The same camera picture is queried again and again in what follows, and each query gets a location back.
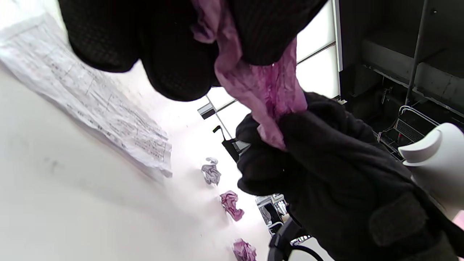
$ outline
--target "crumpled paper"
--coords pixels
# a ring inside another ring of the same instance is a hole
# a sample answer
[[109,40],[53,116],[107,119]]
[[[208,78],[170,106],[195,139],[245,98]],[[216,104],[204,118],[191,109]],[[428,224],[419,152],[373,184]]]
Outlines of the crumpled paper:
[[206,160],[209,161],[210,164],[205,164],[201,167],[201,171],[205,174],[205,181],[208,184],[214,183],[218,185],[221,179],[221,173],[216,168],[218,160],[212,157],[208,157]]
[[233,253],[238,261],[256,261],[256,248],[241,238],[233,244]]
[[243,214],[245,214],[245,211],[243,211],[243,209],[237,209],[237,201],[238,195],[235,194],[232,190],[229,190],[228,192],[221,194],[222,206],[235,221],[239,221],[240,219],[242,219]]

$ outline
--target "white paper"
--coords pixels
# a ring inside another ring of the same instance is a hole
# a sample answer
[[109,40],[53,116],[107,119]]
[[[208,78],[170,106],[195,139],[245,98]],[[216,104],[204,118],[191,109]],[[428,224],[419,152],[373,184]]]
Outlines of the white paper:
[[141,163],[147,175],[172,176],[166,133],[118,90],[113,77],[74,55],[49,14],[0,31],[0,60],[29,89]]

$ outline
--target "crumpled pink fabric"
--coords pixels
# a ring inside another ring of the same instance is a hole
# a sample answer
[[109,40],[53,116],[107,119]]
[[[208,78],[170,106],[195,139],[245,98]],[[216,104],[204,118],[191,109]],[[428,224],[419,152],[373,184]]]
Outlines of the crumpled pink fabric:
[[229,190],[228,192],[221,194],[222,206],[235,221],[239,221],[240,219],[242,219],[243,214],[245,214],[245,211],[243,211],[243,209],[237,209],[237,201],[238,195],[235,194],[232,190]]
[[281,59],[269,66],[249,65],[241,60],[242,47],[232,14],[225,0],[191,0],[198,13],[192,27],[196,40],[217,41],[219,56],[216,77],[226,91],[250,108],[260,123],[258,132],[268,144],[285,150],[276,121],[280,116],[307,109],[303,90],[296,78],[296,39]]
[[233,244],[233,253],[238,261],[256,261],[256,248],[241,238]]

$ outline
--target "white robot part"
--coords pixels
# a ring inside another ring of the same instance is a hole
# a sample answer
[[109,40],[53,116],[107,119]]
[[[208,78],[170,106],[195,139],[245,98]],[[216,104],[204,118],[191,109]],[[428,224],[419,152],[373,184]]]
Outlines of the white robot part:
[[439,125],[422,140],[398,150],[415,182],[449,219],[464,209],[464,134],[458,127]]

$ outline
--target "black fleece glove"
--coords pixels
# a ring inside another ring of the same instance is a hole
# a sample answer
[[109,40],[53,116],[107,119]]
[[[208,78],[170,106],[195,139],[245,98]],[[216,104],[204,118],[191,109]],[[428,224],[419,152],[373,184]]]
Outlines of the black fleece glove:
[[283,193],[290,214],[337,261],[399,260],[434,246],[439,229],[427,222],[410,172],[339,104],[306,97],[307,111],[279,122],[288,152],[264,144],[251,116],[237,127],[251,143],[238,162],[239,188]]

